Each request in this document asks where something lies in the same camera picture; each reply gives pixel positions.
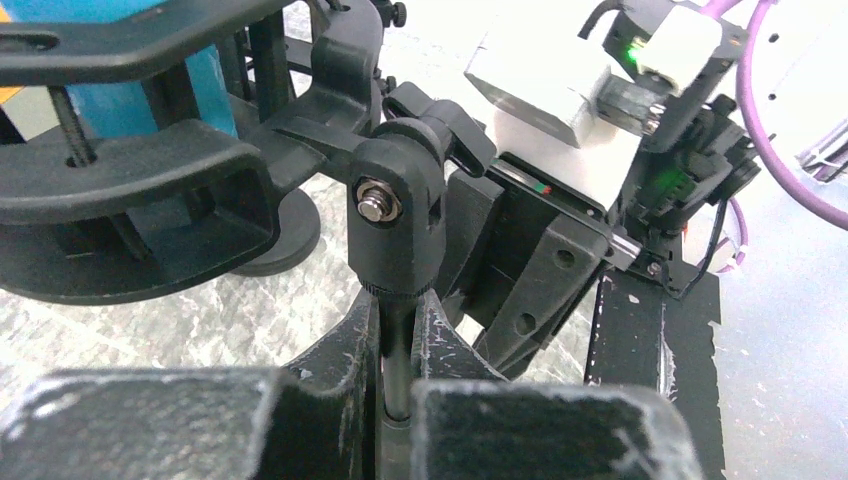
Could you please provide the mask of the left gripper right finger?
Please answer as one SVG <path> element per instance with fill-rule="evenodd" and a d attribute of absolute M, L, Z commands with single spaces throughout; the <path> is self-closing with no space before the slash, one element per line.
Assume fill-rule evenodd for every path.
<path fill-rule="evenodd" d="M 434 291 L 413 351 L 413 479 L 700 479 L 689 428 L 641 386 L 509 382 L 457 334 Z"/>

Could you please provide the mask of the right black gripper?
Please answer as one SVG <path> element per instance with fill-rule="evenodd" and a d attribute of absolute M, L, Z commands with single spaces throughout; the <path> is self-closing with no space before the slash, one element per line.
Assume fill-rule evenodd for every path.
<path fill-rule="evenodd" d="M 600 204 L 511 154 L 474 178 L 447 178 L 447 251 L 435 284 L 452 325 L 483 330 L 474 350 L 509 379 L 522 375 L 609 269 L 642 246 Z"/>

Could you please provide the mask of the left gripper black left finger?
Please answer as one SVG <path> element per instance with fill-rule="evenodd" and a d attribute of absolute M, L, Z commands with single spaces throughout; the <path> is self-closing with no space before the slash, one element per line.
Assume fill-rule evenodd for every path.
<path fill-rule="evenodd" d="M 1 419 L 5 479 L 370 479 L 376 302 L 284 366 L 59 370 Z"/>

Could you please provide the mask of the black round-base shock-mount stand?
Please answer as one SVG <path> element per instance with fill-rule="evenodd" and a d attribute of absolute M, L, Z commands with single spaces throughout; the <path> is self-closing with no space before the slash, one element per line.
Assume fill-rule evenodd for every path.
<path fill-rule="evenodd" d="M 349 263 L 376 302 L 384 411 L 410 415 L 412 328 L 446 250 L 444 164 L 482 176 L 495 145 L 458 104 L 376 74 L 386 19 L 318 8 L 311 88 L 284 74 L 280 1 L 165 1 L 111 23 L 5 23 L 3 86 L 43 86 L 63 140 L 1 145 L 1 286 L 93 306 L 177 293 L 246 265 L 281 234 L 279 204 L 323 171 L 345 183 Z M 186 59 L 247 31 L 259 124 L 200 117 Z M 67 88 L 139 82 L 154 133 L 98 137 Z"/>

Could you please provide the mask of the cyan blue microphone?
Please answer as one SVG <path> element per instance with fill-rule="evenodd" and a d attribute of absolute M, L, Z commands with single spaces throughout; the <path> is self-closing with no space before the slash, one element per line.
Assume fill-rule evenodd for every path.
<path fill-rule="evenodd" d="M 2 7 L 14 22 L 111 23 L 146 10 L 152 0 L 11 0 Z M 207 124 L 237 135 L 220 55 L 209 46 L 186 59 L 200 117 Z M 72 85 L 67 88 L 79 114 L 98 137 L 122 137 L 158 130 L 139 82 Z"/>

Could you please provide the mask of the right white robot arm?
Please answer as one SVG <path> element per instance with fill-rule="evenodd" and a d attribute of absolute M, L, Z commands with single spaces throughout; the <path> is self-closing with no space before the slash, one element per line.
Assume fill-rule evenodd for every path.
<path fill-rule="evenodd" d="M 437 290 L 474 349 L 523 374 L 591 290 L 615 281 L 658 304 L 712 275 L 684 260 L 689 220 L 725 214 L 758 174 L 736 102 L 717 92 L 747 36 L 689 1 L 603 1 L 581 26 L 507 11 L 465 68 L 489 103 L 496 151 L 481 178 L 448 182 Z"/>

